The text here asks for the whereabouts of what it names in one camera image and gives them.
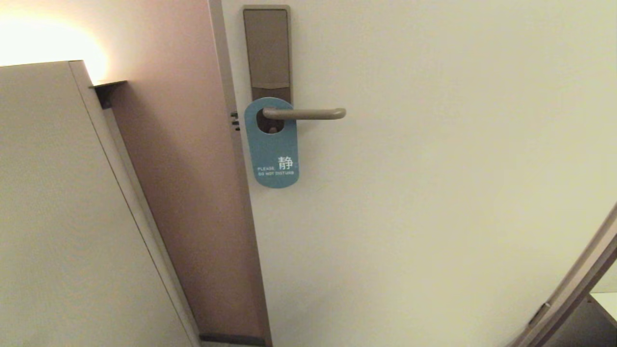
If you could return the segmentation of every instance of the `pink wall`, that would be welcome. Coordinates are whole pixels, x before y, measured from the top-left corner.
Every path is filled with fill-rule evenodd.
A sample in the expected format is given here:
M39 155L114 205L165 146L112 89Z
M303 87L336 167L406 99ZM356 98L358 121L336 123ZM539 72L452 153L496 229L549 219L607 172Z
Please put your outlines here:
M0 8L83 30L107 55L104 79L129 80L114 112L200 331L267 335L244 166L234 158L239 133L207 1L0 0Z

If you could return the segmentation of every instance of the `baseboard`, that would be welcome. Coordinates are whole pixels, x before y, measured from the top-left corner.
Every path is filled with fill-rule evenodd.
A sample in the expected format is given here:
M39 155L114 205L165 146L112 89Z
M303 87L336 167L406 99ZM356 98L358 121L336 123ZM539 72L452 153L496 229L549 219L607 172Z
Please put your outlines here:
M244 346L265 346L266 345L266 342L263 338L252 337L252 336L204 333L204 334L199 334L199 338L202 341L230 343L232 345L244 345Z

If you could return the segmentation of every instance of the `door handle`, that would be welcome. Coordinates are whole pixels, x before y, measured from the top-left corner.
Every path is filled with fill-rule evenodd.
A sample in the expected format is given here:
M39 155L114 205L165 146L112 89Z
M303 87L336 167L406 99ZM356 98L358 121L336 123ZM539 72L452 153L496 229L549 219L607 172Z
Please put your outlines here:
M347 110L331 109L331 110L281 110L273 107L263 109L263 116L268 119L276 120L332 120L345 117Z

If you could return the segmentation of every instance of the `door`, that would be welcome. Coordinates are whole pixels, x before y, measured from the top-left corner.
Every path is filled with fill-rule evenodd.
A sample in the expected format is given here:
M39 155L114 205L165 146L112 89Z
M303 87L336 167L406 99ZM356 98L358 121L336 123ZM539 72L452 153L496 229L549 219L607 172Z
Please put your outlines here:
M253 177L275 347L505 346L617 199L614 1L288 5L300 177Z
M0 68L0 346L192 346L84 76L83 63Z

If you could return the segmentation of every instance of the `white cabinet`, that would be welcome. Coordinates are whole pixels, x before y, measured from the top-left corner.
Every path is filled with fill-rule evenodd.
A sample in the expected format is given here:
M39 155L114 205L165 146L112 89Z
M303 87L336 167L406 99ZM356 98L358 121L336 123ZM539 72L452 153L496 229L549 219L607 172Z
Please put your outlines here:
M0 68L0 346L195 346L90 84Z

